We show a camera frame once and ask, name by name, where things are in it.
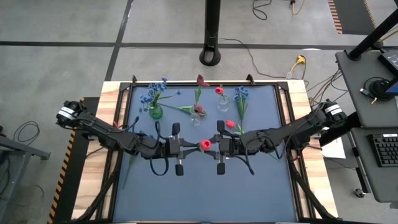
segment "green glass vase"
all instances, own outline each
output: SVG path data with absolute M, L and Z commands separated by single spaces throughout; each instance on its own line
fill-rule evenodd
M 163 117 L 163 108 L 156 104 L 152 109 L 149 109 L 149 116 L 152 119 L 160 119 Z

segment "small glass bottle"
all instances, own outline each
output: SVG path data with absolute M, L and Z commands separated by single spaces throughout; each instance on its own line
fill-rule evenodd
M 200 116 L 198 113 L 195 112 L 195 107 L 191 107 L 191 122 L 193 127 L 197 127 L 200 125 Z
M 222 112 L 226 113 L 229 109 L 229 97 L 227 95 L 222 95 L 218 99 L 217 109 Z

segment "red flower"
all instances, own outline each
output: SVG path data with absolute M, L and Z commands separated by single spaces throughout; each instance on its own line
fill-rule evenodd
M 205 83 L 205 79 L 203 78 L 202 75 L 198 75 L 197 84 L 200 85 L 200 86 L 202 86 L 202 87 L 208 87 L 208 86 L 210 86 L 209 83 Z
M 203 151 L 209 151 L 211 147 L 211 142 L 209 140 L 203 140 L 200 142 L 200 149 Z
M 231 128 L 231 129 L 235 128 L 235 123 L 231 120 L 226 120 L 226 125 L 227 125 L 227 127 Z
M 195 105 L 195 112 L 196 113 L 201 113 L 203 112 L 203 106 L 202 105 Z
M 216 87 L 216 93 L 222 95 L 224 93 L 224 89 L 222 87 Z

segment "yellow connector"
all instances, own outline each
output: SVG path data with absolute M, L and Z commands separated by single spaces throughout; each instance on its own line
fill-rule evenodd
M 292 69 L 290 69 L 290 73 L 293 72 L 293 69 L 296 67 L 296 65 L 298 65 L 298 64 L 300 64 L 300 63 L 305 64 L 305 58 L 304 58 L 303 55 L 297 56 L 297 61 L 296 61 L 296 63 L 294 63 Z

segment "wooden table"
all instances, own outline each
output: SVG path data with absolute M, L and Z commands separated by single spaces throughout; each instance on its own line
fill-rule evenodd
M 140 83 L 152 83 L 153 81 L 148 81 L 148 82 L 140 82 Z M 290 100 L 292 102 L 293 106 L 293 112 L 295 115 L 295 119 L 299 119 L 302 116 L 305 116 L 310 112 L 310 105 L 308 102 L 308 96 L 307 92 L 305 90 L 305 85 L 304 82 L 301 80 L 257 80 L 257 82 L 287 82 L 289 86 L 289 95 L 290 95 Z M 99 99 L 99 105 L 98 105 L 98 110 L 96 117 L 99 119 L 102 119 L 109 124 L 113 124 L 113 119 L 114 119 L 114 114 L 116 110 L 116 101 L 119 95 L 119 86 L 120 83 L 122 82 L 104 82 L 102 91 L 101 91 L 101 97 Z M 284 113 L 285 113 L 285 118 L 286 118 L 286 123 L 290 122 L 289 119 L 289 112 L 286 110 L 287 108 L 287 102 L 285 100 L 284 92 L 281 91 L 281 97 L 282 97 L 282 104 L 284 107 Z M 123 97 L 123 103 L 122 103 L 122 109 L 121 109 L 121 114 L 119 117 L 119 124 L 122 123 L 122 120 L 124 118 L 124 109 L 126 106 L 126 98 L 127 94 L 124 94 Z M 312 146 L 319 146 L 319 142 L 315 139 L 312 139 L 310 144 Z M 89 147 L 88 147 L 88 152 L 90 153 L 94 151 L 95 149 L 98 149 L 100 145 L 98 142 L 90 142 Z M 75 202 L 75 206 L 73 209 L 73 215 L 72 218 L 78 218 L 80 215 L 83 214 L 83 212 L 86 210 L 86 208 L 90 205 L 90 203 L 93 201 L 93 199 L 96 197 L 98 192 L 100 191 L 101 187 L 101 181 L 103 178 L 103 172 L 104 172 L 104 163 L 106 160 L 106 154 L 107 150 L 102 150 L 97 152 L 96 154 L 93 154 L 92 156 L 88 157 L 85 161 L 84 168 L 83 168 L 83 173 L 81 176 L 80 180 L 80 186 L 78 189 L 77 193 L 77 198 Z M 311 190 L 314 192 L 316 197 L 319 199 L 319 201 L 322 203 L 322 205 L 335 217 L 338 216 L 337 210 L 336 210 L 336 205 L 335 201 L 333 198 L 333 193 L 331 191 L 329 179 L 328 179 L 328 174 L 326 171 L 325 163 L 323 161 L 323 156 L 322 152 L 318 149 L 312 149 L 312 148 L 306 148 L 303 151 L 303 158 L 305 161 L 305 168 L 307 171 L 308 175 L 308 181 L 310 184 Z M 303 207 L 303 213 L 305 217 L 308 217 L 308 208 L 307 208 L 307 203 L 306 199 L 303 195 L 303 192 L 301 189 L 300 191 L 300 199 Z M 105 203 L 104 203 L 104 211 L 108 210 L 109 206 L 109 199 L 110 199 L 110 190 L 108 191 Z

